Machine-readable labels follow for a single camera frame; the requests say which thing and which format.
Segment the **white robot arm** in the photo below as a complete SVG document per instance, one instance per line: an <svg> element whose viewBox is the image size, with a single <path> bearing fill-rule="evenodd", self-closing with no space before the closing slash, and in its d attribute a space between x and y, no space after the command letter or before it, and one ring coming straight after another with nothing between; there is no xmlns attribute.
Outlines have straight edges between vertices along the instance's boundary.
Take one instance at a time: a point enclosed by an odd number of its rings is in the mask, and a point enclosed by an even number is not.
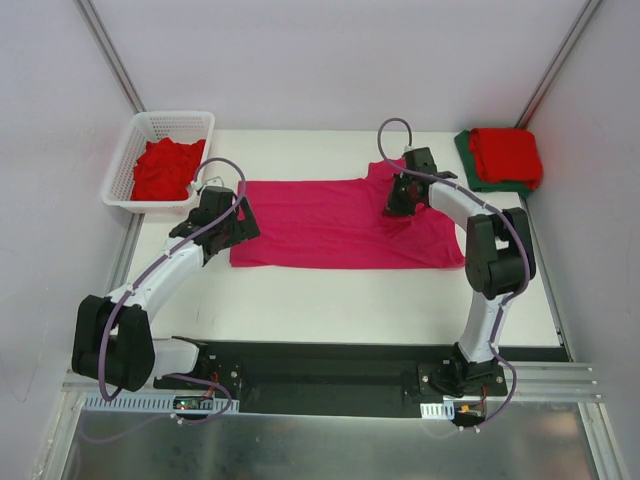
<svg viewBox="0 0 640 480"><path fill-rule="evenodd" d="M102 363L107 383L136 391L150 377L190 373L196 368L201 351L198 341L182 337L153 339L150 324L178 286L213 255L260 235L246 199L240 202L239 211L215 228L196 233L230 208L234 199L232 190L205 187L198 208L170 232L163 250L150 262L148 267L154 268L145 268L134 284L122 285L102 298L89 295L80 303L71 359L74 372L98 379ZM185 242L193 235L195 238ZM122 305L114 323L117 333L110 332L101 362L100 342L105 325L119 301Z"/></svg>
<svg viewBox="0 0 640 480"><path fill-rule="evenodd" d="M462 397L491 377L502 376L496 354L509 298L527 276L535 275L529 222L521 208L498 211L478 203L475 196L472 200L450 180L453 174L437 171L428 147L409 148L403 158L407 169L395 175L387 214L413 215L416 205L424 204L444 213L467 234L465 271L474 290L469 317L448 365L432 372L429 381L443 394ZM506 246L499 248L497 240ZM526 253L526 264L518 243Z"/></svg>

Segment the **gray wall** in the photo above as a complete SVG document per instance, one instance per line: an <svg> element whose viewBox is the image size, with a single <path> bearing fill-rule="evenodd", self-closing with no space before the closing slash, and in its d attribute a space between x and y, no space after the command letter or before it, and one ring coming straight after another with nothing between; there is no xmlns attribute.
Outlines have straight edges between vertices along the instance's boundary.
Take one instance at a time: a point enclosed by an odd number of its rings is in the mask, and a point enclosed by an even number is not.
<svg viewBox="0 0 640 480"><path fill-rule="evenodd" d="M99 198L132 113L71 0L0 16L0 477L32 478L75 311L104 293L127 216Z"/></svg>
<svg viewBox="0 0 640 480"><path fill-rule="evenodd" d="M601 7L531 124L545 179L529 205L578 360L596 362L640 478L640 2Z"/></svg>
<svg viewBox="0 0 640 480"><path fill-rule="evenodd" d="M514 125L584 0L96 0L149 110L217 128Z"/></svg>

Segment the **folded red cloth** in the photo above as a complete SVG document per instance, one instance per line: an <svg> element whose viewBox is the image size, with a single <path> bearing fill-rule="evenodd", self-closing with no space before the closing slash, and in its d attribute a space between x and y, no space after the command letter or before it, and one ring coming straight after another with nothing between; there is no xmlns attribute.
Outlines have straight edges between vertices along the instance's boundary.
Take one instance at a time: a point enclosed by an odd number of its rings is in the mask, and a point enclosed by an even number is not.
<svg viewBox="0 0 640 480"><path fill-rule="evenodd" d="M131 200L186 200L187 186L200 165L204 144L204 140L199 140L185 145L169 138L158 143L147 142L147 150L133 168Z"/></svg>
<svg viewBox="0 0 640 480"><path fill-rule="evenodd" d="M383 215L395 170L372 163L366 178L247 182L260 236L231 249L231 265L302 268L452 268L464 265L455 225L432 208Z"/></svg>
<svg viewBox="0 0 640 480"><path fill-rule="evenodd" d="M518 128L474 128L469 150L482 181L519 181L531 190L540 185L542 163L531 132Z"/></svg>

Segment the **wire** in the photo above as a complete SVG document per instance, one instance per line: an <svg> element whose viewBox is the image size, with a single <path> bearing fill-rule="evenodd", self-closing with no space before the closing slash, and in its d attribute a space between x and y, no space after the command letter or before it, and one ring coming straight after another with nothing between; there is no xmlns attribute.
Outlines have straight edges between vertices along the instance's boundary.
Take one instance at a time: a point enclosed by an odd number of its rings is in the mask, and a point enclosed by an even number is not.
<svg viewBox="0 0 640 480"><path fill-rule="evenodd" d="M181 418L182 422L186 423L187 425L198 425L201 423L207 423L212 420L215 420L216 418L219 418L220 416L222 416L233 405L233 398L231 397L231 394L229 393L229 391L226 388L224 388L222 385L216 382L210 382L208 380L200 380L199 378L192 378L186 375L179 375L179 374L165 375L165 377L175 378L177 380L184 380L191 383L209 385L210 388L217 388L224 394L225 397L227 397L227 403L225 404L225 406L219 412L213 413L207 416L206 418L199 419L199 420L189 420L187 418L182 417ZM78 436L85 442L91 443L93 445L104 445L106 443L117 442L118 440L122 440L123 438L143 429L147 425L155 422L156 420L160 420L161 418L171 418L171 415L167 416L167 414L165 413L154 415L153 417L147 418L145 421L140 422L139 424L131 427L129 430L125 430L124 432L120 432L110 437L93 438L87 435L87 433L84 431L84 422L86 420L86 416L81 416L80 420L78 421L77 431L78 431ZM73 475L73 479L77 480L80 477L80 471L82 469L82 455L80 453L79 445L76 446L75 457L76 457L76 468L75 468L75 473Z"/></svg>
<svg viewBox="0 0 640 480"><path fill-rule="evenodd" d="M515 395L516 386L518 384L518 374L516 373L516 369L515 369L515 367L513 365L511 365L508 361L506 361L502 356L500 356L500 354L498 353L497 345L496 345L496 339L498 337L498 331L500 330L500 325L502 324L502 318L504 317L504 309L505 309L505 307L514 298L516 298L518 295L521 295L527 289L527 287L529 286L529 281L531 280L531 270L529 268L529 257L527 256L527 252L526 252L526 250L524 248L524 244L522 243L522 240L518 236L518 232L516 232L516 230L513 227L513 225L511 225L511 223L507 220L507 217L504 215L504 213L502 213L502 210L494 207L493 205L489 205L487 202L485 202L484 200L481 200L477 195L475 195L470 190L464 188L462 185L459 185L459 184L457 184L455 182L452 182L451 180L448 180L446 178L440 178L440 177L438 177L436 175L429 175L428 173L416 172L416 171L413 171L413 170L409 170L407 168L403 168L400 165L396 165L389 157L387 157L387 155L384 152L384 149L382 148L382 132L384 130L384 127L387 124L389 124L390 122L393 122L393 121L400 122L405 127L407 127L407 132L409 133L409 141L411 142L411 140L413 139L413 133L411 132L411 126L409 125L409 122L407 122L406 120L404 120L402 118L398 118L398 117L389 118L389 119L385 120L380 125L380 128L378 128L378 136L377 136L378 151L380 152L380 155L382 156L382 159L385 162L387 162L389 165L391 165L393 168L395 168L396 170L399 170L402 173L406 173L407 175L414 175L416 177L425 178L425 179L430 180L432 182L443 183L444 185L447 185L450 188L458 190L459 192L464 194L467 198L471 199L477 205L480 205L481 207L483 207L483 208L489 210L490 212L496 214L498 216L498 218L500 218L500 220L502 221L504 226L507 228L507 230L509 231L511 236L513 237L513 241L515 242L516 247L518 248L518 253L520 254L520 257L522 258L522 263L523 263L523 266L524 266L524 279L523 279L522 283L520 284L520 287L515 292L511 293L511 295L507 295L500 302L499 308L498 308L498 313L496 315L496 320L493 323L493 328L491 329L491 335L489 336L489 348L491 350L491 353L493 354L493 356L500 363L502 363L509 370L511 370L511 373L513 375L513 381L512 381L512 384L511 384L511 390L509 391L509 394L507 395L507 398L505 399L504 403L490 417L488 417L483 422L483 424L485 424L488 421L493 420L494 418L496 418L496 416L498 416L500 413L502 413L505 410L505 408L511 403L511 400L513 399L513 396Z"/></svg>
<svg viewBox="0 0 640 480"><path fill-rule="evenodd" d="M213 372L213 375L211 375L211 381L213 383L218 383L218 372ZM216 391L214 386L209 387L209 390L207 390L204 395L202 395L202 397L200 397L203 400L211 400L211 397L213 397L214 392Z"/></svg>
<svg viewBox="0 0 640 480"><path fill-rule="evenodd" d="M486 413L486 400L487 400L487 385L482 385L482 394L480 396L480 401L478 403L474 403L473 405L469 405L469 407L477 407L478 405L482 406L482 411Z"/></svg>
<svg viewBox="0 0 640 480"><path fill-rule="evenodd" d="M220 222L222 222L225 218L227 218L229 215L231 215L236 208L238 208L240 206L240 203L245 198L245 195L246 195L246 192L247 192L247 180L246 180L246 178L244 176L244 173L242 172L240 167L238 167L231 160L227 160L226 158L213 157L213 158L209 158L208 160L205 160L204 162L202 162L198 166L198 168L196 169L196 171L194 173L194 181L196 181L198 179L198 174L200 173L200 171L206 165L208 165L208 164L210 164L212 162L223 162L223 163L226 163L227 165L230 165L231 167L233 167L233 169L236 172L238 172L238 175L240 176L240 187L239 187L239 192L238 192L238 196L236 197L236 200L233 202L233 204L227 210L225 210L222 213L222 215L220 215L219 217L217 217L215 220L213 220L212 222L208 223L204 227L200 228L199 230L196 230L195 232L193 232L188 237L182 239L180 242L178 242L173 247L171 247L171 249L169 250L168 255L167 254L161 255L151 265L149 265L149 267L147 267L147 269L144 270L138 276L138 278L136 278L131 283L131 290L133 292L135 292L138 289L138 287L140 286L140 284L142 282L144 282L147 279L147 277L149 277L149 275L151 275L154 272L154 270L156 268L158 268L160 265L162 265L167 258L169 258L171 255L176 253L178 250L180 250L184 245L186 245L188 242L190 242L194 238L198 237L202 233L212 229L213 227L218 225ZM105 370L106 370L107 345L109 343L109 334L111 332L111 329L114 327L114 324L115 324L116 318L118 316L118 313L120 312L120 310L124 306L125 302L129 299L129 297L131 297L131 294L132 294L132 292L127 290L122 295L122 297L118 300L118 302L115 304L115 306L113 307L113 310L111 310L111 313L109 314L109 318L107 319L107 323L104 326L104 332L102 334L102 340L100 341L100 351L99 351L99 354L98 354L98 388L100 389L100 395L102 395L102 398L107 402L111 402L112 400L114 400L120 394L120 392L122 391L122 388L118 387L115 390L115 392L112 393L112 394L109 394L109 392L107 392L107 384L106 384L106 379L105 379Z"/></svg>

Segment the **white table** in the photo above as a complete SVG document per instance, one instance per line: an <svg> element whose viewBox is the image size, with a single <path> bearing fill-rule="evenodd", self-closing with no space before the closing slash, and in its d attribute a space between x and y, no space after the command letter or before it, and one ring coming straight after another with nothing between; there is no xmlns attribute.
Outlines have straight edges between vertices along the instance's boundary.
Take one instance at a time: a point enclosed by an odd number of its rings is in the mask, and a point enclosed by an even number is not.
<svg viewBox="0 0 640 480"><path fill-rule="evenodd" d="M466 183L454 136L416 133L413 144L431 147L438 168L458 174ZM390 156L400 156L405 143L406 134L385 133ZM368 163L380 160L375 132L219 131L210 154L238 163L248 180L358 178L366 175ZM237 185L237 175L226 165L213 164L205 174L222 176L227 186ZM520 206L516 194L481 196L497 207ZM134 275L183 219L175 214L145 216L130 270ZM464 231L457 233L464 252ZM453 344L464 329L471 292L463 268L234 269L224 251L173 294L152 331L156 338ZM540 275L511 308L501 344L559 345Z"/></svg>

